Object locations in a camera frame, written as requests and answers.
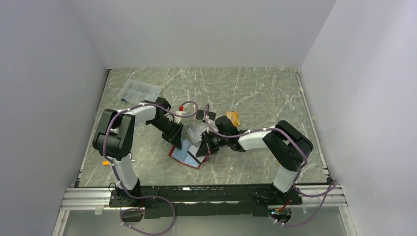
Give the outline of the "red leather wallet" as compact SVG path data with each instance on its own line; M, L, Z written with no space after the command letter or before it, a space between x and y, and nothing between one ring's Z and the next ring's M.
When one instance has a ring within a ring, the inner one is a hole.
M187 139L182 139L181 145L181 149L178 149L177 147L173 146L168 156L185 166L197 170L204 162L207 161L207 158L205 156L196 156L198 148Z

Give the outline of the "single white stripe card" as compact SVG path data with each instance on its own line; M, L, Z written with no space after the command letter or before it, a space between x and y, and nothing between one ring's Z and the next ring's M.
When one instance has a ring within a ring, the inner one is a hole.
M187 165L195 167L195 168L202 165L206 160L205 156L196 156L197 150L198 150L198 148L196 146L192 145L187 151L187 157L186 157L186 160L185 160L185 163Z

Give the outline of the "white magnetic stripe card stack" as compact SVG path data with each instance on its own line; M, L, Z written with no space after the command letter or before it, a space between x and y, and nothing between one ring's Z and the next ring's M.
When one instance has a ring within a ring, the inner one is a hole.
M205 128L202 125L191 126L187 129L187 133L191 139L191 142L198 144L202 141L202 133L205 131Z

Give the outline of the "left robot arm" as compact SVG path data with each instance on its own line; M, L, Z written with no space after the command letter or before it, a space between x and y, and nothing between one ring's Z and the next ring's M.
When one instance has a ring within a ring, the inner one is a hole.
M170 103L162 97L144 100L124 110L104 110L96 129L92 146L110 164L116 178L116 190L123 191L122 200L130 207L141 200L140 180L133 170L130 153L137 124L152 125L162 133L162 139L181 149L183 124L166 117Z

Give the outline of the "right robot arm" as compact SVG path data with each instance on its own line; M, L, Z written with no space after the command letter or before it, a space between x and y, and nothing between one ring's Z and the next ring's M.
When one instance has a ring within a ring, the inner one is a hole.
M285 120L269 128L244 131L238 130L226 116L217 118L214 123L216 128L202 133L195 156L214 154L223 146L236 152L268 149L280 164L272 183L271 198L277 204L285 203L299 170L314 149L312 142Z

